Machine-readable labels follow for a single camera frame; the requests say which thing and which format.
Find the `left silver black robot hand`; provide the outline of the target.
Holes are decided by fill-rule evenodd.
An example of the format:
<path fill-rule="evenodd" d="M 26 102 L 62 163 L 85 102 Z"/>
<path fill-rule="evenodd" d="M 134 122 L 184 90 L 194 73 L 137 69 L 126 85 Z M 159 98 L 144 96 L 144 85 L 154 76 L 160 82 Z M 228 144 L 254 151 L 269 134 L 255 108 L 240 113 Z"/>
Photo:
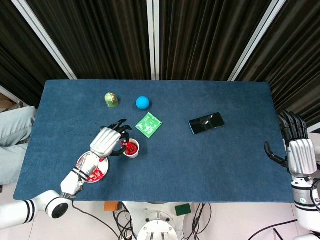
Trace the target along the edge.
<path fill-rule="evenodd" d="M 121 139 L 125 139 L 127 143 L 130 140 L 127 130 L 131 131 L 132 128 L 129 125 L 122 126 L 126 121 L 127 119 L 121 119 L 110 126 L 102 126 L 100 132 L 90 144 L 90 151 L 102 159 L 109 156 L 120 156 L 125 153 L 126 145 L 120 150 L 114 150 L 114 148 Z"/>

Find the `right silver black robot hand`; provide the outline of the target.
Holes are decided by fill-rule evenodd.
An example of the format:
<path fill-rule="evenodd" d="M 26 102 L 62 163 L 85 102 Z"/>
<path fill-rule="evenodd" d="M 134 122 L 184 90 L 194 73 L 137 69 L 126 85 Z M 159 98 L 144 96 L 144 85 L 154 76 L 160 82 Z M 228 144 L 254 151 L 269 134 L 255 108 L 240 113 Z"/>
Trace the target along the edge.
<path fill-rule="evenodd" d="M 270 144 L 264 143 L 266 155 L 286 168 L 295 178 L 307 178 L 318 170 L 315 147 L 308 136 L 307 124 L 298 115 L 284 110 L 278 115 L 280 129 L 286 147 L 286 158 L 275 155 Z"/>

